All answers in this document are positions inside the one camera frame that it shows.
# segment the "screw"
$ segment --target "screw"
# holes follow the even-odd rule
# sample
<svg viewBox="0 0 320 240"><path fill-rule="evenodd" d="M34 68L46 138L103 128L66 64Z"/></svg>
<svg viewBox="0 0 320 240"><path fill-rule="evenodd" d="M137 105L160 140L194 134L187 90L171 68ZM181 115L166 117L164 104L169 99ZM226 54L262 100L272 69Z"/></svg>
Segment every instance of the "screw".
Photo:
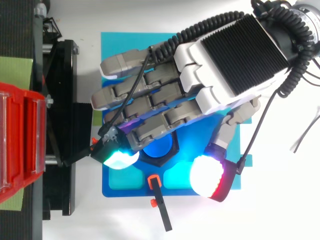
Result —
<svg viewBox="0 0 320 240"><path fill-rule="evenodd" d="M50 94L48 94L45 98L46 107L49 109L51 105L54 104L54 100L51 98Z"/></svg>
<svg viewBox="0 0 320 240"><path fill-rule="evenodd" d="M47 16L47 8L44 3L38 3L36 7L34 8L34 15L37 18L44 19Z"/></svg>
<svg viewBox="0 0 320 240"><path fill-rule="evenodd" d="M302 52L305 49L302 45L298 45L297 48L299 52Z"/></svg>
<svg viewBox="0 0 320 240"><path fill-rule="evenodd" d="M80 54L79 46L74 46L74 47L73 47L73 54L74 54L74 55L79 55L79 54Z"/></svg>

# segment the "green paper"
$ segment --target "green paper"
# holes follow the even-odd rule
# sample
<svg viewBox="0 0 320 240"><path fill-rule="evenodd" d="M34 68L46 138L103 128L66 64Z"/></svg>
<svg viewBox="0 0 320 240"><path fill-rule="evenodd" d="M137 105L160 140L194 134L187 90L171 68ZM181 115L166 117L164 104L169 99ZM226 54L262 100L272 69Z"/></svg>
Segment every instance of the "green paper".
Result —
<svg viewBox="0 0 320 240"><path fill-rule="evenodd" d="M33 60L0 56L0 82L29 89Z"/></svg>
<svg viewBox="0 0 320 240"><path fill-rule="evenodd" d="M0 82L20 89L29 89L33 60L29 58L0 56ZM0 210L21 211L24 189L0 204Z"/></svg>
<svg viewBox="0 0 320 240"><path fill-rule="evenodd" d="M24 199L24 189L20 189L14 196L0 204L0 210L21 211Z"/></svg>
<svg viewBox="0 0 320 240"><path fill-rule="evenodd" d="M93 110L92 126L102 126L102 111Z"/></svg>

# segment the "blue tray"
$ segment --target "blue tray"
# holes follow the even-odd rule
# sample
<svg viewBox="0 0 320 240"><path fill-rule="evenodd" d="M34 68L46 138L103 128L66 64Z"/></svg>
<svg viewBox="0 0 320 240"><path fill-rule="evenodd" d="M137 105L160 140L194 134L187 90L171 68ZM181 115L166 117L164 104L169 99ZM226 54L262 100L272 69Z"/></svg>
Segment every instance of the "blue tray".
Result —
<svg viewBox="0 0 320 240"><path fill-rule="evenodd" d="M128 32L102 32L101 33L101 58L131 49L145 49L150 45L162 42L170 38L172 33L128 33ZM102 79L102 86L118 83L119 80ZM197 195L190 186L189 173L193 160L204 152L214 128L219 120L228 111L221 111L213 116L205 118L192 125L179 128L176 133L180 151L170 159L163 167L137 161L132 166L122 170L114 170L105 165L102 167L102 193L106 197L135 197L153 196L149 189L147 178L152 174L160 176L164 196ZM172 143L171 136L154 141L145 152L153 156L165 155ZM227 149L226 158L237 162L240 153L240 127L236 128L235 136ZM252 156L249 155L246 167L252 167ZM232 188L241 189L241 177L236 175Z"/></svg>

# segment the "coiled cable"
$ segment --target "coiled cable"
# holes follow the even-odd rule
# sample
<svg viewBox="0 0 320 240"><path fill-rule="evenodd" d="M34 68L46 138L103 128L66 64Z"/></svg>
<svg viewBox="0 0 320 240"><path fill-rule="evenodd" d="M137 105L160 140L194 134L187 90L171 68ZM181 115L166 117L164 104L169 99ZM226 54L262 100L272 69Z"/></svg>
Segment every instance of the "coiled cable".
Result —
<svg viewBox="0 0 320 240"><path fill-rule="evenodd" d="M296 37L297 43L303 47L289 75L277 89L278 95L286 98L296 88L312 60L315 50L315 43L312 41L314 37L306 23L297 14L283 6L276 6L271 9L267 17L273 18L276 22L286 27Z"/></svg>
<svg viewBox="0 0 320 240"><path fill-rule="evenodd" d="M243 18L244 15L245 14L242 11L230 11L200 21L195 25L182 30L181 32L178 32L176 35L165 41L155 51L152 51L152 60L156 65L161 64L175 54L176 49L180 44L189 43L202 35L217 30L218 28L221 28L235 20Z"/></svg>

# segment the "blue disc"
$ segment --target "blue disc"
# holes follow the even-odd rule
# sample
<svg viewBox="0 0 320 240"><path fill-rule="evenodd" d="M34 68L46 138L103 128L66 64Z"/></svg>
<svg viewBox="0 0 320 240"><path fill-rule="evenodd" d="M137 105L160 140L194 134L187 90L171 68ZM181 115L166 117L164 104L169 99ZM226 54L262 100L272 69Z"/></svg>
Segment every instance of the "blue disc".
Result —
<svg viewBox="0 0 320 240"><path fill-rule="evenodd" d="M160 139L154 140L152 143L146 146L143 151L152 158L159 158L169 153L172 144L173 139L171 134L168 134Z"/></svg>

